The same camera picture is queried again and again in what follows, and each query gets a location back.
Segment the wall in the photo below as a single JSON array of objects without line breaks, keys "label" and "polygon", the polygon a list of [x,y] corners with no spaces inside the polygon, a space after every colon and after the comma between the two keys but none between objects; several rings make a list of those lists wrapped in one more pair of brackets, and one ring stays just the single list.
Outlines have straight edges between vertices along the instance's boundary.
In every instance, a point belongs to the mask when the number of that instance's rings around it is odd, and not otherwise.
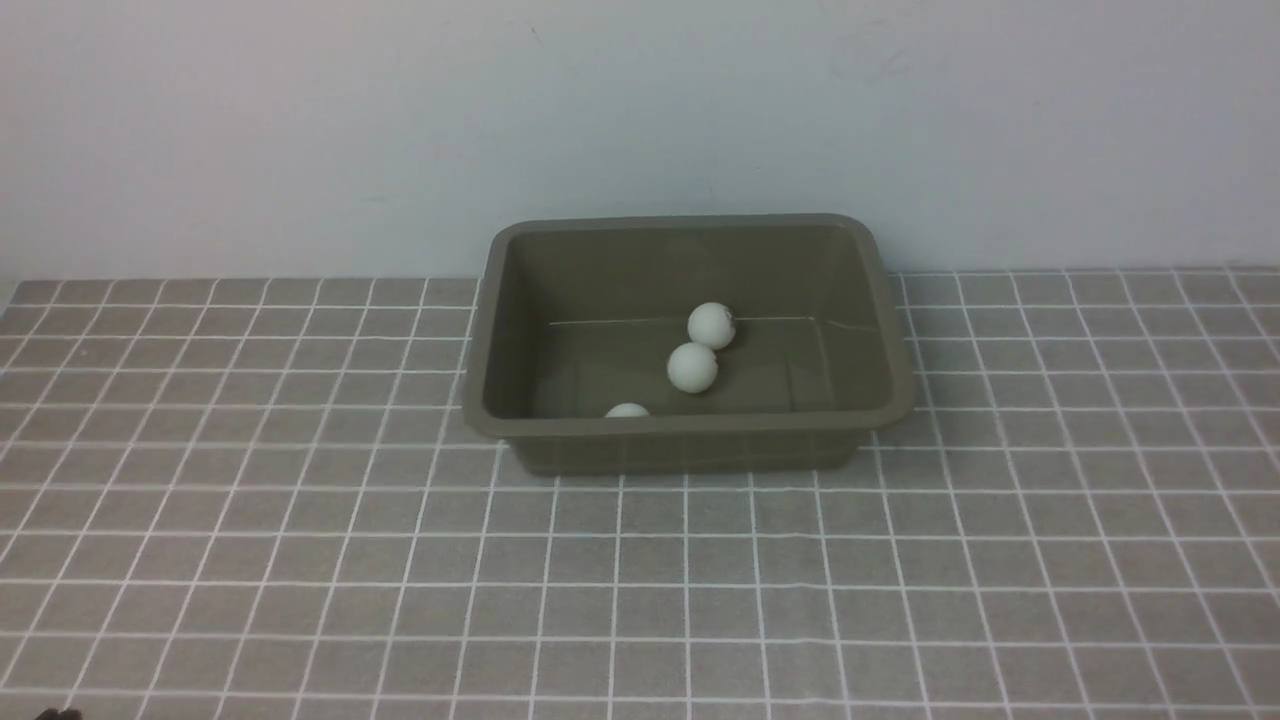
[{"label": "wall", "polygon": [[818,210],[897,268],[1277,261],[1277,37],[1275,0],[5,0],[0,275]]}]

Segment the tile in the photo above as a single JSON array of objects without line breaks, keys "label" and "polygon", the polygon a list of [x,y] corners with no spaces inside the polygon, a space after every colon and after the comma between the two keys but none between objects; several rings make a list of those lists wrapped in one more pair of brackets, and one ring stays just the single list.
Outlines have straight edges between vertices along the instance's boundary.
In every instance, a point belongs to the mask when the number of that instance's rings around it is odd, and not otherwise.
[{"label": "tile", "polygon": [[411,538],[353,537],[347,541],[338,582],[398,583],[412,550]]},{"label": "tile", "polygon": [[1115,447],[1129,445],[1120,413],[1112,410],[1065,410],[1062,421],[1076,447]]},{"label": "tile", "polygon": [[97,305],[106,300],[110,281],[67,281],[58,288],[59,305]]},{"label": "tile", "polygon": [[[991,341],[998,346],[998,341]],[[931,370],[975,372],[978,366],[978,354],[974,343],[969,340],[920,340],[916,341],[920,348],[920,360],[924,368]]]},{"label": "tile", "polygon": [[[439,497],[439,491],[436,491],[436,497]],[[477,495],[470,492],[462,492],[460,495]],[[593,496],[600,496],[602,493],[590,493]],[[611,502],[617,502],[617,497],[607,496]],[[556,515],[557,527],[556,532],[598,532],[598,533],[613,533],[617,525],[617,511],[612,509],[598,509],[599,514],[593,514],[595,510],[590,507],[582,507],[580,503],[573,502],[575,498],[570,493],[562,492],[557,500]],[[575,521],[581,521],[581,525],[567,524],[562,527],[561,519],[568,512],[575,510],[581,510],[582,514],[575,518]],[[489,505],[489,525],[488,532],[490,533],[545,533],[552,525],[552,493],[549,492],[495,492],[493,493],[493,500]]]},{"label": "tile", "polygon": [[1115,405],[1115,401],[1111,400],[1111,389],[1107,387],[1106,375],[1060,373],[1050,375],[1048,379],[1053,387],[1053,396],[1062,407],[1100,409]]},{"label": "tile", "polygon": [[431,278],[426,281],[422,304],[435,307],[465,307],[472,305],[476,293],[476,281]]},{"label": "tile", "polygon": [[1000,700],[995,666],[986,648],[922,647],[919,652],[925,692],[932,701]]},{"label": "tile", "polygon": [[1080,702],[1066,650],[1002,647],[997,656],[1010,702]]},{"label": "tile", "polygon": [[74,543],[65,536],[18,536],[0,559],[0,578],[56,578]]},{"label": "tile", "polygon": [[965,534],[984,537],[1024,537],[1028,534],[1023,509],[1015,496],[956,496],[956,510]]},{"label": "tile", "polygon": [[352,370],[398,370],[403,366],[406,345],[403,340],[357,340],[347,366]]},{"label": "tile", "polygon": [[[778,538],[762,538],[763,544]],[[760,573],[764,560],[760,561]],[[618,548],[622,583],[680,583],[685,578],[685,543],[681,538],[623,537]]]},{"label": "tile", "polygon": [[[276,345],[292,341],[275,341]],[[347,364],[352,341],[347,338],[303,338],[293,348],[293,370],[340,370]]]},{"label": "tile", "polygon": [[1183,555],[1202,588],[1265,588],[1249,546],[1243,542],[1181,542]]},{"label": "tile", "polygon": [[[940,318],[945,318],[945,313],[956,313],[955,310],[936,310]],[[1016,307],[974,307],[963,313],[969,316],[969,323],[973,325],[973,334],[975,337],[996,337],[996,338],[1010,338],[1010,337],[1027,337],[1027,323],[1023,319],[1023,313]],[[920,315],[913,311],[913,319],[919,319]],[[922,337],[964,337],[966,333],[948,333],[932,336],[931,333],[920,333],[919,324],[916,325],[916,332]]]},{"label": "tile", "polygon": [[[553,571],[558,550],[558,544],[552,548]],[[490,537],[484,541],[477,577],[493,583],[536,583],[541,582],[545,568],[545,538]]]},{"label": "tile", "polygon": [[1129,587],[1180,588],[1190,585],[1190,578],[1171,542],[1126,541],[1115,542],[1111,548]]},{"label": "tile", "polygon": [[[480,538],[419,538],[410,561],[410,580],[470,583],[475,577],[479,547]],[[553,569],[556,566],[554,557],[553,551]],[[609,578],[612,579],[612,573],[609,573]]]},{"label": "tile", "polygon": [[[1080,320],[1080,313],[1075,307],[1024,307],[1023,315],[1036,337],[1085,337],[1088,334]],[[1134,323],[1130,334],[1142,334],[1138,332],[1137,323]]]},{"label": "tile", "polygon": [[1148,450],[1142,454],[1156,489],[1211,489],[1213,473],[1203,454],[1185,450]]},{"label": "tile", "polygon": [[337,587],[329,598],[329,609],[320,632],[324,635],[389,634],[398,601],[399,588]]},{"label": "tile", "polygon": [[814,583],[824,582],[822,544],[817,539],[772,537],[756,541],[760,582]]},{"label": "tile", "polygon": [[544,642],[538,694],[603,697],[609,692],[609,643]]},{"label": "tile", "polygon": [[1217,340],[1213,342],[1213,347],[1228,370],[1275,370],[1280,368],[1280,359],[1276,357],[1266,340]]},{"label": "tile", "polygon": [[1062,639],[1053,598],[1047,592],[984,592],[982,603],[995,642],[1056,643]]},{"label": "tile", "polygon": [[196,442],[251,442],[265,414],[260,409],[214,407]]},{"label": "tile", "polygon": [[[764,637],[768,639],[829,639],[832,628],[831,597],[820,588],[763,588],[760,609]],[[837,597],[837,616],[841,605]]]},{"label": "tile", "polygon": [[[690,503],[690,532],[694,530],[694,507],[695,501],[703,493],[691,493],[689,498]],[[716,495],[730,495],[730,493],[716,493]],[[515,505],[511,511],[504,512],[509,520],[504,519],[504,525],[524,525],[529,528],[526,532],[540,532],[547,529],[545,523],[535,524],[532,521],[525,524],[520,523],[521,518],[532,516],[535,519],[545,518],[550,514],[550,497],[543,493],[500,493],[494,496],[494,505],[497,506],[499,498],[507,506]],[[556,498],[556,524],[554,532],[557,533],[613,533],[618,525],[618,496],[605,492],[586,492],[586,491],[561,491]],[[707,507],[708,511],[714,512],[717,509]]]},{"label": "tile", "polygon": [[915,637],[922,642],[987,639],[978,597],[969,591],[910,591],[908,601]]},{"label": "tile", "polygon": [[302,471],[302,484],[317,488],[358,487],[371,456],[372,451],[364,448],[317,447]]},{"label": "tile", "polygon": [[849,694],[861,701],[918,701],[919,671],[906,646],[846,644],[841,647]]},{"label": "tile", "polygon": [[1041,537],[1097,537],[1087,496],[1078,493],[1037,493],[1024,498],[1032,528]]},{"label": "tile", "polygon": [[311,635],[320,628],[329,588],[269,584],[250,623],[251,633]]},{"label": "tile", "polygon": [[760,600],[754,589],[690,588],[690,633],[696,638],[758,638],[758,602]]},{"label": "tile", "polygon": [[115,633],[168,633],[187,600],[184,585],[125,585],[108,620]]},{"label": "tile", "polygon": [[1253,337],[1258,325],[1243,307],[1197,307],[1196,316],[1210,337]]},{"label": "tile", "polygon": [[191,591],[178,630],[239,634],[248,625],[248,614],[256,596],[257,591],[251,587],[196,585]]},{"label": "tile", "polygon": [[689,657],[689,680],[694,697],[758,698],[764,693],[760,648],[694,643]]},{"label": "tile", "polygon": [[141,407],[95,407],[88,414],[76,439],[78,442],[129,442],[146,415],[147,411]]},{"label": "tile", "polygon": [[1167,536],[1160,505],[1151,493],[1115,493],[1093,496],[1102,532],[1110,537]]},{"label": "tile", "polygon": [[1280,652],[1275,650],[1238,650],[1233,651],[1235,664],[1240,669],[1240,678],[1249,691],[1249,697],[1256,703],[1280,703],[1280,689],[1276,688],[1275,678],[1280,674]]},{"label": "tile", "polygon": [[23,529],[82,530],[88,525],[100,497],[100,489],[45,489],[27,514]]},{"label": "tile", "polygon": [[1074,304],[1065,274],[1015,273],[1012,278],[1023,305]]},{"label": "tile", "polygon": [[[1080,454],[1084,464],[1087,454]],[[1080,489],[1080,473],[1066,451],[1019,451],[1009,454],[1023,489]]]},{"label": "tile", "polygon": [[27,639],[9,667],[14,688],[69,688],[88,656],[91,638],[35,635]]},{"label": "tile", "polygon": [[335,407],[324,418],[319,439],[321,443],[370,445],[378,441],[381,423],[381,410]]},{"label": "tile", "polygon": [[896,589],[833,591],[832,602],[841,641],[906,642],[911,638],[906,601]]},{"label": "tile", "polygon": [[1155,648],[1156,666],[1169,689],[1169,700],[1184,705],[1238,705],[1239,684],[1219,648]]},{"label": "tile", "polygon": [[466,587],[407,587],[399,598],[396,634],[460,637],[470,600]]},{"label": "tile", "polygon": [[285,532],[333,533],[351,525],[357,492],[300,489],[293,498]]},{"label": "tile", "polygon": [[243,465],[242,448],[193,448],[178,471],[178,484],[232,486]]},{"label": "tile", "polygon": [[623,697],[685,694],[684,643],[617,643],[613,692]]},{"label": "tile", "polygon": [[352,521],[356,533],[412,533],[426,493],[370,489],[362,493]]},{"label": "tile", "polygon": [[37,632],[96,633],[106,621],[119,588],[54,585],[36,623]]},{"label": "tile", "polygon": [[538,635],[540,603],[541,589],[536,587],[476,587],[470,633],[481,637]]},{"label": "tile", "polygon": [[452,373],[406,373],[399,375],[394,405],[443,406],[453,387]]},{"label": "tile", "polygon": [[209,550],[201,580],[257,582],[266,573],[273,541],[265,537],[218,537]]},{"label": "tile", "polygon": [[948,338],[970,336],[965,311],[956,307],[913,307],[910,316],[916,337]]},{"label": "tile", "polygon": [[1041,555],[1053,587],[1107,588],[1117,585],[1115,573],[1111,570],[1111,561],[1101,542],[1042,542]]},{"label": "tile", "polygon": [[1152,345],[1165,368],[1176,370],[1217,370],[1217,357],[1203,340],[1155,340]]},{"label": "tile", "polygon": [[1138,642],[1123,594],[1116,592],[1065,592],[1057,594],[1057,607],[1071,642]]},{"label": "tile", "polygon": [[360,325],[364,337],[410,337],[417,311],[411,309],[372,307],[365,313]]},{"label": "tile", "polygon": [[1222,639],[1240,644],[1280,644],[1280,605],[1268,593],[1208,594],[1206,601]]},{"label": "tile", "polygon": [[50,588],[51,584],[33,583],[6,587],[4,594],[0,594],[0,630],[27,632],[40,614]]},{"label": "tile", "polygon": [[[1006,378],[1025,378],[1030,375],[1012,375],[1006,374]],[[966,375],[929,375],[929,397],[933,401],[934,407],[989,407],[991,398],[987,397],[987,383],[982,375],[966,374]],[[1020,383],[1020,384],[1037,384],[1037,383]],[[1038,383],[1041,389],[1043,389],[1043,380]],[[1020,398],[1010,400],[1023,401]],[[1043,402],[1048,402],[1048,395],[1044,393]]]},{"label": "tile", "polygon": [[[233,368],[237,370],[283,370],[291,365],[306,368],[308,364],[320,364],[320,350],[328,346],[321,343],[334,343],[340,341],[294,341],[294,340],[269,340],[248,338],[241,342],[239,354],[236,355]],[[346,352],[338,359],[346,357]]]},{"label": "tile", "polygon": [[471,641],[462,657],[458,692],[461,694],[527,694],[532,683],[534,653],[532,642]]},{"label": "tile", "polygon": [[14,288],[9,302],[10,305],[47,305],[58,293],[59,284],[55,281],[26,281]]},{"label": "tile", "polygon": [[381,641],[321,638],[314,651],[306,691],[352,694],[376,691],[385,648]]},{"label": "tile", "polygon": [[639,534],[681,533],[685,528],[684,492],[622,493],[621,532]]},{"label": "tile", "polygon": [[884,503],[878,495],[823,492],[819,497],[823,529],[828,536],[888,534]]},{"label": "tile", "polygon": [[1134,593],[1130,602],[1148,642],[1217,642],[1203,605],[1189,592]]},{"label": "tile", "polygon": [[[690,589],[690,598],[699,592]],[[754,593],[751,621],[754,616]],[[547,637],[608,637],[613,633],[613,591],[593,587],[547,588],[543,634]]]},{"label": "tile", "polygon": [[1162,493],[1160,503],[1179,537],[1236,537],[1240,534],[1231,509],[1221,496]]},{"label": "tile", "polygon": [[[1174,375],[1175,378],[1190,378],[1201,375]],[[1111,375],[1111,384],[1115,387],[1116,397],[1124,407],[1176,407],[1178,398],[1170,389],[1169,375],[1151,374],[1125,374]]]},{"label": "tile", "polygon": [[1261,447],[1262,438],[1243,410],[1192,410],[1188,413],[1199,443],[1213,447]]},{"label": "tile", "polygon": [[[1039,354],[1044,369],[1050,372],[1092,372],[1100,370],[1098,360],[1094,356],[1094,345],[1084,340],[1038,340],[1034,351]],[[1103,342],[1097,343],[1097,351],[1102,354],[1103,361],[1108,361],[1108,355],[1103,352]],[[1108,369],[1114,368],[1110,363]],[[1007,368],[1011,370],[1038,370],[1038,363],[1030,366],[1021,365]]]},{"label": "tile", "polygon": [[410,342],[404,369],[454,372],[462,357],[462,345],[458,340],[415,340]]},{"label": "tile", "polygon": [[[4,433],[3,413],[0,409],[0,433]],[[5,483],[40,484],[49,478],[61,457],[61,448],[10,446],[6,454],[0,455],[0,477]]]},{"label": "tile", "polygon": [[685,593],[680,588],[618,588],[617,634],[630,638],[685,635]]},{"label": "tile", "polygon": [[230,674],[237,641],[174,638],[155,687],[168,691],[221,691]]},{"label": "tile", "polygon": [[1011,447],[1064,447],[1066,436],[1052,411],[1005,410],[1000,421]]},{"label": "tile", "polygon": [[470,309],[429,307],[419,315],[413,337],[456,338],[467,336]]},{"label": "tile", "polygon": [[[960,287],[952,275],[905,275],[902,286],[911,305],[960,305]],[[975,305],[968,299],[969,305]]]},{"label": "tile", "polygon": [[908,587],[970,587],[973,584],[964,559],[964,546],[959,541],[899,541],[897,555],[902,579]]},{"label": "tile", "polygon": [[342,538],[284,536],[275,550],[268,579],[278,583],[330,582],[340,550]]},{"label": "tile", "polygon": [[493,450],[442,448],[431,468],[431,487],[489,487],[494,456]]}]

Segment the plastic tub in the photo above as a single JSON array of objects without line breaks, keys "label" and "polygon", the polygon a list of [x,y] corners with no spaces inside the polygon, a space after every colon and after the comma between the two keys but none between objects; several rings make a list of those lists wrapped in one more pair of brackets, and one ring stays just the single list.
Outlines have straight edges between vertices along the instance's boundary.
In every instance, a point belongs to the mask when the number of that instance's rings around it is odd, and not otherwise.
[{"label": "plastic tub", "polygon": [[[737,336],[701,395],[667,380],[701,302]],[[462,409],[538,475],[835,466],[915,386],[870,232],[841,215],[553,220],[498,234]],[[604,418],[620,402],[650,416]]]}]

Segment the gray tile mat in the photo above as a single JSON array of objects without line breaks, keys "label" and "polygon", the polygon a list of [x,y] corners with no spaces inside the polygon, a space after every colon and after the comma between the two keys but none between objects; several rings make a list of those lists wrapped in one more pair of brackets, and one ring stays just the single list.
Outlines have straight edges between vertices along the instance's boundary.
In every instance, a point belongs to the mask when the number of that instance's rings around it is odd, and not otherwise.
[{"label": "gray tile mat", "polygon": [[1280,274],[895,284],[849,466],[541,482],[461,423],[475,282],[23,283],[0,707],[1280,716]]}]

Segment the white ball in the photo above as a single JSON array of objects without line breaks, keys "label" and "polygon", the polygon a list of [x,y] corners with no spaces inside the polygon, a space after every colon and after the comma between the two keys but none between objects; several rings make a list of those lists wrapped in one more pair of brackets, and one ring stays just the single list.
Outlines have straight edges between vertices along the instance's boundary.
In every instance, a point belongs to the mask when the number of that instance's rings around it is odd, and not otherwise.
[{"label": "white ball", "polygon": [[719,350],[733,342],[733,314],[719,302],[703,302],[689,315],[689,340]]},{"label": "white ball", "polygon": [[644,409],[644,405],[636,405],[635,402],[621,402],[609,409],[604,414],[605,418],[648,418],[649,411]]},{"label": "white ball", "polygon": [[696,395],[712,387],[719,366],[716,354],[705,345],[686,342],[667,359],[667,378],[677,388]]}]

